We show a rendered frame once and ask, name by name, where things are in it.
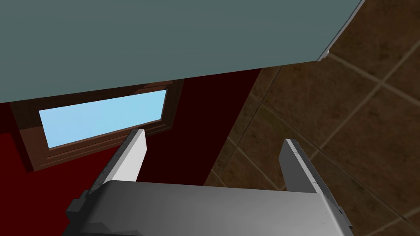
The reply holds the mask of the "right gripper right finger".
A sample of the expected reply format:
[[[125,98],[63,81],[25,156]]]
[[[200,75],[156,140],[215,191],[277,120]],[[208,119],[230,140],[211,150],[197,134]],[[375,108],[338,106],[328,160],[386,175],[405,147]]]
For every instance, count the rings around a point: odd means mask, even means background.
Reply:
[[[284,140],[278,159],[287,191],[328,193],[326,184],[295,139]]]

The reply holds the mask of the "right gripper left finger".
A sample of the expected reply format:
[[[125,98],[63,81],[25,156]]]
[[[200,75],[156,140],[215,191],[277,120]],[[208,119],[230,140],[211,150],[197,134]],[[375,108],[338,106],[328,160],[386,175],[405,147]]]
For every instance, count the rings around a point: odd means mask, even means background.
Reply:
[[[145,130],[132,130],[107,165],[98,175],[89,190],[93,193],[104,183],[111,180],[131,181],[137,180],[140,168],[146,154]]]

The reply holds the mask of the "grey-green door leaf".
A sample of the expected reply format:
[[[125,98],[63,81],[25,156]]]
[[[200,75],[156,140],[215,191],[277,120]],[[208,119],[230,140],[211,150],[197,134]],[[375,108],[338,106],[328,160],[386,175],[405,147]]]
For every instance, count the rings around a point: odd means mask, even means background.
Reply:
[[[0,103],[326,57],[365,0],[0,0]]]

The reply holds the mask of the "brown framed window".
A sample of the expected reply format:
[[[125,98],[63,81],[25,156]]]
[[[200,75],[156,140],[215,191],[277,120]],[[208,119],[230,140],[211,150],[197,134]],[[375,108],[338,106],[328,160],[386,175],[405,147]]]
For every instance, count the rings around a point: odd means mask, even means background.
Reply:
[[[10,102],[34,171],[172,129],[184,80]]]

